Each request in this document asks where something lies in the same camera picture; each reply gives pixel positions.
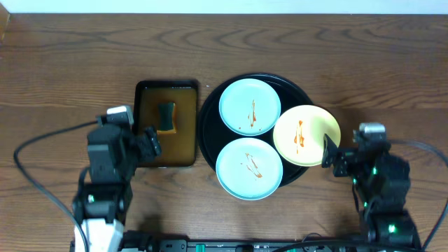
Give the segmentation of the yellow plate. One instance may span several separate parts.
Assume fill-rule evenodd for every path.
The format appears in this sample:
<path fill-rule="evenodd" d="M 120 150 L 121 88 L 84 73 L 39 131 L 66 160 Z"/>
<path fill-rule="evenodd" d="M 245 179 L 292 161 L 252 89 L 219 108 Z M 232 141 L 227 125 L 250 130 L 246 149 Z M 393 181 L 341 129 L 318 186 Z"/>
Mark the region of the yellow plate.
<path fill-rule="evenodd" d="M 278 153 L 288 162 L 313 167 L 322 163 L 325 135 L 336 145 L 340 144 L 341 130 L 333 115 L 318 106 L 300 105 L 279 117 L 273 141 Z"/>

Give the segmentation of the green yellow sponge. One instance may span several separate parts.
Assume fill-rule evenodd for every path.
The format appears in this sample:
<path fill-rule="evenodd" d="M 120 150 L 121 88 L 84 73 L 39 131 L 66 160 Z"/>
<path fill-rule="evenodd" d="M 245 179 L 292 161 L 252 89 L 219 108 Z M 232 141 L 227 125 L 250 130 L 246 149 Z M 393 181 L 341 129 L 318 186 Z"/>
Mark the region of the green yellow sponge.
<path fill-rule="evenodd" d="M 176 133 L 176 104 L 167 102 L 157 105 L 159 111 L 159 127 L 158 134 L 175 134 Z"/>

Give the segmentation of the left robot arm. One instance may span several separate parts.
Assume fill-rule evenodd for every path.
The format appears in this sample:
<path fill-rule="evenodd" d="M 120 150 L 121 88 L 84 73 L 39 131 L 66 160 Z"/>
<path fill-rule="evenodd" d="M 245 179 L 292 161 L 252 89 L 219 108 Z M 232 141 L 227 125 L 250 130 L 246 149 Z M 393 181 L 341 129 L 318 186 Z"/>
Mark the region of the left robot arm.
<path fill-rule="evenodd" d="M 124 229 L 130 181 L 141 162 L 161 154 L 155 129 L 135 135 L 125 123 L 107 123 L 87 135 L 87 152 L 90 166 L 81 172 L 73 199 L 77 226 L 71 251 L 185 251 L 185 242 Z"/>

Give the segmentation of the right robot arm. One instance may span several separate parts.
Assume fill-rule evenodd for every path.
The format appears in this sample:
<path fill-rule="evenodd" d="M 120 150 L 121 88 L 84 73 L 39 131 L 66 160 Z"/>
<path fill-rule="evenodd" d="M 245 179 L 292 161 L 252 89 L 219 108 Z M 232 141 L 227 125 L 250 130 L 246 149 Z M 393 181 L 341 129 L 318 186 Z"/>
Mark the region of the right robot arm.
<path fill-rule="evenodd" d="M 368 242 L 421 249 L 417 227 L 405 209 L 410 165 L 388 148 L 362 150 L 329 145 L 322 160 L 336 177 L 352 180 L 361 235 Z"/>

